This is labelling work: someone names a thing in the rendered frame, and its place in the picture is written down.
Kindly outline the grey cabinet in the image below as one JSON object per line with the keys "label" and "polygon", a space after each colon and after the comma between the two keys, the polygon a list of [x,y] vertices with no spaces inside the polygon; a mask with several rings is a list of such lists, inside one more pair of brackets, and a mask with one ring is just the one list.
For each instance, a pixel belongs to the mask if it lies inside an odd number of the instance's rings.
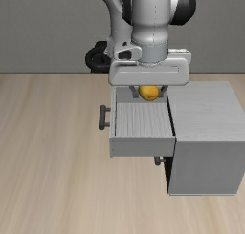
{"label": "grey cabinet", "polygon": [[167,94],[176,136],[167,192],[234,195],[245,174],[245,112],[230,83],[191,81]]}

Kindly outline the open grey drawer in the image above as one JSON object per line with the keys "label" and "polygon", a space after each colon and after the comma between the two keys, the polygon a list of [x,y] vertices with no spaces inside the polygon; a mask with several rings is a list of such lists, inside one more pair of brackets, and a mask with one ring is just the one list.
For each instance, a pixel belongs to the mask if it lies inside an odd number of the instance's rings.
{"label": "open grey drawer", "polygon": [[172,157],[176,143],[167,91],[153,101],[114,86],[111,107],[100,106],[99,129],[109,128],[111,157]]}

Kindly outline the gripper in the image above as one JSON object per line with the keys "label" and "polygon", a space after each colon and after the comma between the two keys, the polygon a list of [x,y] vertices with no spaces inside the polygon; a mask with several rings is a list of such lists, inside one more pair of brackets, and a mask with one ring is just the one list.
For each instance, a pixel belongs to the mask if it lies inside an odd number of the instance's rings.
{"label": "gripper", "polygon": [[168,86],[186,85],[189,82],[191,52],[186,49],[169,49],[167,58],[160,62],[141,63],[142,48],[131,43],[117,43],[113,49],[108,81],[112,86],[129,86],[133,98],[139,98],[135,86],[161,86],[164,96]]}

